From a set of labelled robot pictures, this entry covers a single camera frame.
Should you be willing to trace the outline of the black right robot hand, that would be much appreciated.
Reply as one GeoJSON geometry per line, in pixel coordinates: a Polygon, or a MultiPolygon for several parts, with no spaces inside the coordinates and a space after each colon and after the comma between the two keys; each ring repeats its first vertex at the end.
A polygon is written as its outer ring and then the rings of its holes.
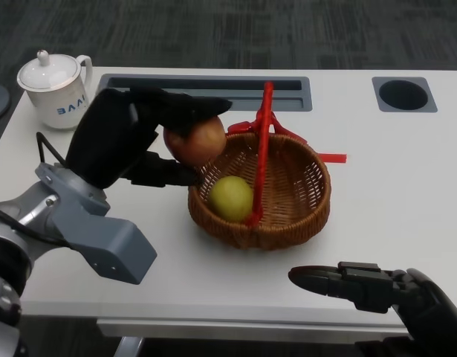
{"type": "Polygon", "coordinates": [[[363,356],[457,356],[457,308],[417,269],[385,271],[372,263],[340,262],[294,267],[288,277],[301,289],[349,300],[360,311],[395,310],[408,336],[358,341],[363,356]]]}

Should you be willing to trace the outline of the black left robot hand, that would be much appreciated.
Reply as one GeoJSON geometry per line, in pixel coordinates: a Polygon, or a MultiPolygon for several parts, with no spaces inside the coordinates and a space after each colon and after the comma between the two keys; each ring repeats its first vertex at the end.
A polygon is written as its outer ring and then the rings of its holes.
{"type": "Polygon", "coordinates": [[[83,115],[65,166],[101,190],[118,179],[148,187],[193,186],[201,178],[194,164],[162,159],[149,151],[156,129],[188,138],[198,124],[227,112],[231,101],[192,97],[157,88],[103,89],[83,115]]]}

